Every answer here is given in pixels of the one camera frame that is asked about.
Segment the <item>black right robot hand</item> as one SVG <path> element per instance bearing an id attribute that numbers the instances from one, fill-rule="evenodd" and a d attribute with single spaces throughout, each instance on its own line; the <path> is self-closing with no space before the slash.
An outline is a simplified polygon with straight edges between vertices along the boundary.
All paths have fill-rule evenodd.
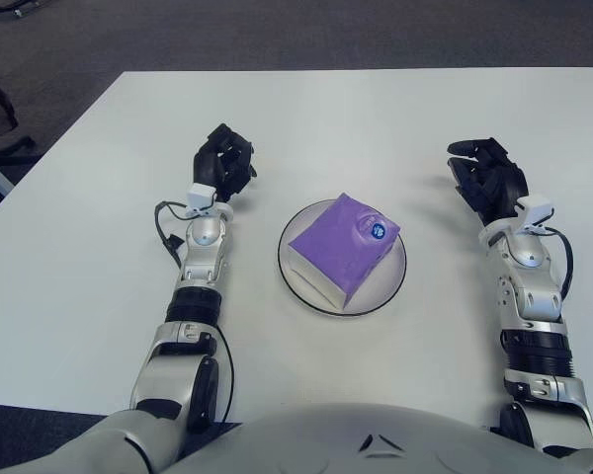
<path id="1" fill-rule="evenodd" d="M 517 199 L 529 194 L 523 171 L 493 137 L 451 143 L 448 166 L 456 190 L 484 226 L 515 217 Z"/>

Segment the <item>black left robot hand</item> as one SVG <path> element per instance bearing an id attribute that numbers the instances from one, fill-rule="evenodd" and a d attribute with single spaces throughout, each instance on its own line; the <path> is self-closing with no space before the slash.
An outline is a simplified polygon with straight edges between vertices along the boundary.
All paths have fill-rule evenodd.
<path id="1" fill-rule="evenodd" d="M 216 201 L 229 202 L 257 177 L 253 144 L 221 123 L 208 136 L 193 162 L 193 182 L 216 189 Z"/>

